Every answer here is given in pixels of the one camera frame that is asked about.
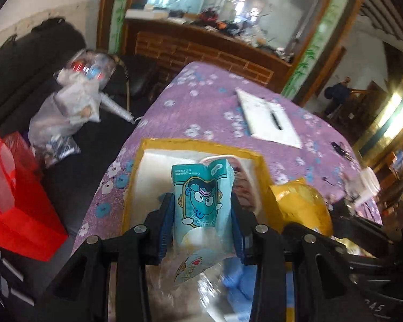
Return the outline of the purple floral tablecloth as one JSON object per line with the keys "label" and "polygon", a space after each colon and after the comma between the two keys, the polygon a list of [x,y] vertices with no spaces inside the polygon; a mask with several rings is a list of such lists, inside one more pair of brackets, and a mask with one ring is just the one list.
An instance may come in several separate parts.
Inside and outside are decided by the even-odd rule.
{"label": "purple floral tablecloth", "polygon": [[[236,91],[261,97],[282,107],[290,119],[302,147],[293,148],[250,136]],[[350,144],[330,124],[293,104],[279,94],[241,76],[213,65],[193,62],[178,74],[147,110],[120,151],[106,159],[94,177],[96,193],[78,231],[74,247],[86,237],[117,236],[135,156],[144,138],[206,140],[243,148],[264,157],[273,183],[281,185],[302,177],[324,197],[339,200],[344,192],[343,177],[355,177],[362,167],[348,161],[332,147],[336,142],[351,151]]]}

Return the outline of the red plastic bag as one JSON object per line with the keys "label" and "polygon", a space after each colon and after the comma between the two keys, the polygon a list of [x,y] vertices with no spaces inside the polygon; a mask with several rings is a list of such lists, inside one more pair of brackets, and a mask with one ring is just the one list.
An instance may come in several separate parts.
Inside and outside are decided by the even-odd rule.
{"label": "red plastic bag", "polygon": [[0,247],[48,262],[67,237],[40,180],[0,138]]}

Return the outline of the white plastic jar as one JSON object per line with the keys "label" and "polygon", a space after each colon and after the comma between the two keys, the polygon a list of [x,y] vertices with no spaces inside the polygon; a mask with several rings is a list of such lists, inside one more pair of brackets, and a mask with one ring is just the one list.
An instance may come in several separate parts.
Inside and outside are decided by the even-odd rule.
{"label": "white plastic jar", "polygon": [[351,196],[353,204],[360,206],[372,197],[378,195],[380,183],[376,174],[370,167],[366,167],[348,183],[348,194]]}

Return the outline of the yellow rimmed storage box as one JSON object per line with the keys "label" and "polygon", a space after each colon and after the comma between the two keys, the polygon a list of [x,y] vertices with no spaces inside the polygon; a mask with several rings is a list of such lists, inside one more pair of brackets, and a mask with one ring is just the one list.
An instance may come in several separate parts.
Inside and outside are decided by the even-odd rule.
{"label": "yellow rimmed storage box", "polygon": [[[273,223],[274,204],[270,187],[273,182],[264,157],[254,151],[235,148],[218,143],[186,139],[143,139],[137,150],[128,193],[124,198],[124,215],[121,230],[126,232],[142,223],[147,214],[161,206],[161,195],[172,191],[172,166],[210,161],[216,157],[236,159],[246,173],[245,181],[235,185],[243,192],[243,206],[254,206],[258,220]],[[203,271],[197,273],[172,291],[160,289],[161,274],[176,269],[178,264],[172,255],[162,265],[144,264],[142,271],[141,302],[135,304],[141,313],[131,321],[179,321],[202,316],[201,294],[196,291],[198,282],[219,286],[222,257],[208,262]]]}

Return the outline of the blue towel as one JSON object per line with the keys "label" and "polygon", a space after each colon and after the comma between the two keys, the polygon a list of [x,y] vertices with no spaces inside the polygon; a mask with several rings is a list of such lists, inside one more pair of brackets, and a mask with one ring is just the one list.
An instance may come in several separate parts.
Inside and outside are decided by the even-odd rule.
{"label": "blue towel", "polygon": [[[223,260],[222,283],[226,289],[226,298],[231,306],[231,313],[224,313],[225,321],[249,321],[255,292],[257,267],[245,266],[237,257]],[[295,320],[295,298],[293,270],[290,262],[286,263],[286,321]]]}

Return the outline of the black sofa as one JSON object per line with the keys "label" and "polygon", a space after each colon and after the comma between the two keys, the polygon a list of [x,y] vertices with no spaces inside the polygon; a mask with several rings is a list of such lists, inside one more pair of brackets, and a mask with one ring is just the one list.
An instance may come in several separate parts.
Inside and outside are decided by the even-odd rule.
{"label": "black sofa", "polygon": [[[62,17],[34,27],[20,39],[10,36],[0,47],[0,136],[18,131],[27,136],[30,119],[43,101],[59,89],[53,74],[86,46],[84,37]],[[122,56],[105,87],[120,105],[131,99],[130,110],[142,116],[159,79],[154,61],[140,55]],[[76,134],[81,153],[44,172],[43,185],[71,236],[76,236],[101,178],[134,130],[108,112],[99,123],[87,123]]]}

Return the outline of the yellow towel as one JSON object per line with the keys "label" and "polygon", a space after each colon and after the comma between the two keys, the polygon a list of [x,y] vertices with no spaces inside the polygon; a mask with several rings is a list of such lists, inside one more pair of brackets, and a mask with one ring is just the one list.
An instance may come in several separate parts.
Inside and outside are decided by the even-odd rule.
{"label": "yellow towel", "polygon": [[330,237],[333,224],[322,195],[303,178],[269,187],[269,204],[264,212],[268,225],[282,233],[291,222]]}

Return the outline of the white notepad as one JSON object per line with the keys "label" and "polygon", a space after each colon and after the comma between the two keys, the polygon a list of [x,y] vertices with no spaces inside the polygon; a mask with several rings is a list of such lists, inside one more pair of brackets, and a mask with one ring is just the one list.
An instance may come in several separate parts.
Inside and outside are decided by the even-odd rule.
{"label": "white notepad", "polygon": [[[302,148],[300,137],[280,104],[269,102],[242,89],[236,89],[236,94],[251,137],[298,149]],[[270,111],[276,113],[283,130],[276,128]]]}

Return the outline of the black pen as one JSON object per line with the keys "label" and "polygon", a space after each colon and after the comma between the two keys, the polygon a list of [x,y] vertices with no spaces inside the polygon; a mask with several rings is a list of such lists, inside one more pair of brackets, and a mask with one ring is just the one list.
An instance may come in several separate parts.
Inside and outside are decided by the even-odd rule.
{"label": "black pen", "polygon": [[274,122],[276,128],[278,130],[283,130],[283,127],[282,127],[278,117],[276,116],[276,113],[274,111],[270,111],[270,114],[271,114],[271,119]]}

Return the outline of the plastic bag of items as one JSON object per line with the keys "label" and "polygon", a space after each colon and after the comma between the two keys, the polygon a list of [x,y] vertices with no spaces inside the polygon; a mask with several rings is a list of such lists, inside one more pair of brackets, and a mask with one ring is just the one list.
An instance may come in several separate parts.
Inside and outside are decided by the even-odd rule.
{"label": "plastic bag of items", "polygon": [[[124,107],[104,92],[118,67],[126,76]],[[55,79],[62,88],[45,99],[31,118],[28,131],[33,153],[46,168],[81,152],[73,135],[89,121],[99,123],[101,108],[135,123],[129,111],[129,72],[119,56],[82,49],[56,73]]]}

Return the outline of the wooden counter with window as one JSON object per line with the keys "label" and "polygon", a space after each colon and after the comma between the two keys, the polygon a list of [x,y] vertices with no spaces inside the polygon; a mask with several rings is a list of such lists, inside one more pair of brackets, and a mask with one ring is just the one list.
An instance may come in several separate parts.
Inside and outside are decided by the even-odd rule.
{"label": "wooden counter with window", "polygon": [[303,105],[339,59],[363,0],[100,0],[96,45],[142,55],[160,83],[201,60]]}

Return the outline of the person in background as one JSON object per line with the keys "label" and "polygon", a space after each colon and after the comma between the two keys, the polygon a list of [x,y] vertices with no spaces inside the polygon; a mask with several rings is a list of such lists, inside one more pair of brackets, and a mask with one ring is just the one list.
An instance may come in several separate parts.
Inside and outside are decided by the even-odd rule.
{"label": "person in background", "polygon": [[347,76],[342,82],[325,89],[324,96],[330,102],[323,112],[324,117],[332,114],[340,105],[343,105],[351,94],[351,78]]}

